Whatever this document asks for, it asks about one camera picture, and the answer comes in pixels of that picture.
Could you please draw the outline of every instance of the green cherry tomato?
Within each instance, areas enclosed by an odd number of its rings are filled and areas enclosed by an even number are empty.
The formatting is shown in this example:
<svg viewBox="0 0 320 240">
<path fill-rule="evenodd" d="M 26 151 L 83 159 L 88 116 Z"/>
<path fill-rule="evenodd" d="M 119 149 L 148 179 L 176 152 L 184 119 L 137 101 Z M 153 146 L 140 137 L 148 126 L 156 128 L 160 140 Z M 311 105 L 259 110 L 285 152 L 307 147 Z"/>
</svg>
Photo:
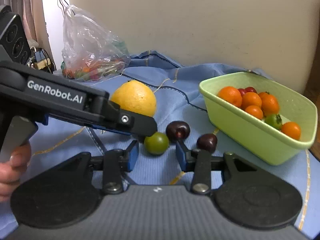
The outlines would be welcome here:
<svg viewBox="0 0 320 240">
<path fill-rule="evenodd" d="M 169 139 L 164 133 L 155 132 L 144 139 L 144 147 L 151 154 L 161 155 L 169 147 Z"/>
<path fill-rule="evenodd" d="M 281 130 L 282 127 L 282 119 L 279 114 L 271 114 L 266 117 L 265 123 L 276 128 L 277 130 Z"/>
</svg>

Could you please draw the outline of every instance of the clear plastic bag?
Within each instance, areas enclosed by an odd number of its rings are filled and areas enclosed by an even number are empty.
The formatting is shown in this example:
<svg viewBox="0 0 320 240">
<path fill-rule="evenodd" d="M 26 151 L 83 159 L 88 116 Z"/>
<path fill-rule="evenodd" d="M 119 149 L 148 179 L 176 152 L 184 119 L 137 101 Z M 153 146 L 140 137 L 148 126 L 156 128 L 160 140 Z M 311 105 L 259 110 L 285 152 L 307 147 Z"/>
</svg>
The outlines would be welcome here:
<svg viewBox="0 0 320 240">
<path fill-rule="evenodd" d="M 63 42 L 62 73 L 66 78 L 99 80 L 121 73 L 130 63 L 124 41 L 74 5 L 67 6 L 65 10 Z"/>
</svg>

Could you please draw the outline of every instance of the yellow lemon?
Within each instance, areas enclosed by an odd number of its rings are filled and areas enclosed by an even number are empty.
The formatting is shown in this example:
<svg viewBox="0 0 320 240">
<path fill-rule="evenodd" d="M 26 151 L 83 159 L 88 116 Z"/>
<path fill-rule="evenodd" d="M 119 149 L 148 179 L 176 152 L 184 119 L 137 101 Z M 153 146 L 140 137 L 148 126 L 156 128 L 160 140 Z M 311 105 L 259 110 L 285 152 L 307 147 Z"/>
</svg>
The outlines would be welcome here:
<svg viewBox="0 0 320 240">
<path fill-rule="evenodd" d="M 153 116 L 156 112 L 156 97 L 145 84 L 132 80 L 121 85 L 112 95 L 112 102 L 124 110 Z"/>
</svg>

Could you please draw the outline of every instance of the light green container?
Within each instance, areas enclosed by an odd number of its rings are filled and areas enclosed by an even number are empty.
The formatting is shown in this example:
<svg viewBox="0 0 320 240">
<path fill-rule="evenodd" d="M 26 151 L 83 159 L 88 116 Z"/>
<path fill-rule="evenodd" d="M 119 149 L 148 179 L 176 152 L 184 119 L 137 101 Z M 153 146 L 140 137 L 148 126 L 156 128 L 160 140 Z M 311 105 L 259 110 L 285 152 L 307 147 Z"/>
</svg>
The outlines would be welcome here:
<svg viewBox="0 0 320 240">
<path fill-rule="evenodd" d="M 280 105 L 283 123 L 296 122 L 301 127 L 299 141 L 251 116 L 216 95 L 226 86 L 254 87 L 268 91 Z M 317 108 L 301 94 L 265 77 L 246 72 L 204 80 L 199 85 L 210 121 L 233 140 L 271 165 L 279 165 L 301 150 L 309 149 L 316 137 Z"/>
</svg>

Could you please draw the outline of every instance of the human hand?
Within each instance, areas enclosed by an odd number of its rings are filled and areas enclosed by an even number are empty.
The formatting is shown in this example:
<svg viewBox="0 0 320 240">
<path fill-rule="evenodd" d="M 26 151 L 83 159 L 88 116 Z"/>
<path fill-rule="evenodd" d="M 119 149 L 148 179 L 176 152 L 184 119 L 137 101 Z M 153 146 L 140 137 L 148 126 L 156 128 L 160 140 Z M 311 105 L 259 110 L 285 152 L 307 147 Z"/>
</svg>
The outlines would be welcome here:
<svg viewBox="0 0 320 240">
<path fill-rule="evenodd" d="M 27 170 L 31 158 L 30 143 L 16 147 L 11 158 L 6 163 L 0 163 L 0 202 L 10 198 L 12 192 L 19 186 L 21 175 Z"/>
</svg>

